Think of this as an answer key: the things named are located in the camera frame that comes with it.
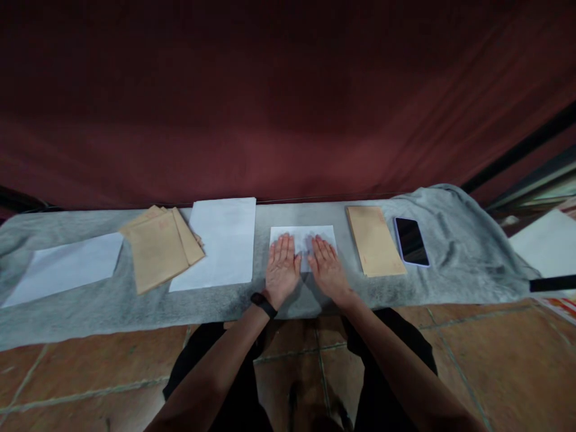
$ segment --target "smartphone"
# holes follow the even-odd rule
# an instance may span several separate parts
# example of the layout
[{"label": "smartphone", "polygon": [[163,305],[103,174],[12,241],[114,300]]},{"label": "smartphone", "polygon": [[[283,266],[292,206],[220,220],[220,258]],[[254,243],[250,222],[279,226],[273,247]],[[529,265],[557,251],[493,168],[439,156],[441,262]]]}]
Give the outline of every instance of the smartphone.
[{"label": "smartphone", "polygon": [[420,267],[430,267],[418,222],[413,219],[394,218],[394,228],[402,261]]}]

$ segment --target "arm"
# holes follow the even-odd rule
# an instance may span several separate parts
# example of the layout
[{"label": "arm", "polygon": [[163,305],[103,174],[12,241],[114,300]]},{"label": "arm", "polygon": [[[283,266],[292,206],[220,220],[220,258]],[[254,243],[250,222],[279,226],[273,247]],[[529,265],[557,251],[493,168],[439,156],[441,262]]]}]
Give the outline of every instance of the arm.
[{"label": "arm", "polygon": [[[300,261],[301,256],[294,257],[294,238],[288,234],[270,247],[263,294],[276,310],[296,287]],[[186,375],[145,432],[207,431],[268,321],[261,308],[251,305]]]},{"label": "arm", "polygon": [[450,390],[350,288],[334,248],[319,236],[308,261],[316,283],[332,298],[370,349],[410,419],[424,431],[484,431]]}]

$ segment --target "smartwatch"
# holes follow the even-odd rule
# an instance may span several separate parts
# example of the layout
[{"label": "smartwatch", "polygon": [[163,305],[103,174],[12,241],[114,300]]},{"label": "smartwatch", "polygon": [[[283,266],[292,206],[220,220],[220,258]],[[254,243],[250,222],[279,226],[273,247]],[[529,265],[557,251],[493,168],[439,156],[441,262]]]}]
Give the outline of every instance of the smartwatch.
[{"label": "smartwatch", "polygon": [[252,296],[250,297],[250,301],[254,303],[256,306],[262,308],[264,312],[268,314],[270,319],[274,319],[274,317],[278,314],[278,311],[274,309],[274,307],[268,302],[268,300],[266,300],[266,297],[264,297],[264,295],[261,293],[252,294]]}]

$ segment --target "phone screen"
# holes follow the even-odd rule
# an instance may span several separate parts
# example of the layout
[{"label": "phone screen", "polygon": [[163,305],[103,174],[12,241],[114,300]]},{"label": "phone screen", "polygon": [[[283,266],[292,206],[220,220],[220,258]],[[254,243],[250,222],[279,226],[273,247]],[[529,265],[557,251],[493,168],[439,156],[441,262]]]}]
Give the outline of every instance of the phone screen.
[{"label": "phone screen", "polygon": [[418,222],[411,219],[396,218],[396,227],[404,261],[429,266],[430,263],[426,255]]}]

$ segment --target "tiled floor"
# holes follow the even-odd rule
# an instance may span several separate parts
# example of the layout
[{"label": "tiled floor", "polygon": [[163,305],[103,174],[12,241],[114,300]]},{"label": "tiled floor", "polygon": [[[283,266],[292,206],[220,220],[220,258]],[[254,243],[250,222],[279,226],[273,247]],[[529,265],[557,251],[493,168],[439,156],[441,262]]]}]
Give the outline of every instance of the tiled floor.
[{"label": "tiled floor", "polygon": [[[576,327],[524,301],[399,308],[434,348],[439,376],[491,431],[576,430]],[[295,430],[340,400],[354,420],[362,361],[337,317],[279,326],[254,363],[275,431],[299,382]],[[0,353],[0,431],[142,431],[195,326],[93,336]]]}]

